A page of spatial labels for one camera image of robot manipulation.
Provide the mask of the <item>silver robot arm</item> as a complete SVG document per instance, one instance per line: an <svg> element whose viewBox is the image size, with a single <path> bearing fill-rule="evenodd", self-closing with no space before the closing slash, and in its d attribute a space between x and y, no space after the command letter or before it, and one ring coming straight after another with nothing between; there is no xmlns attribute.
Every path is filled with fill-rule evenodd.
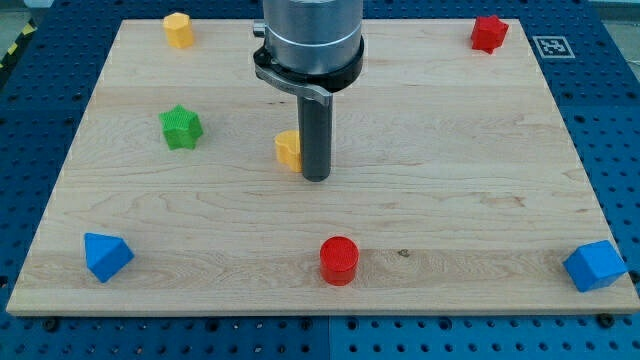
<svg viewBox="0 0 640 360"><path fill-rule="evenodd" d="M253 55L256 76L299 98L332 104L362 67L362 0L264 0L254 24L264 43Z"/></svg>

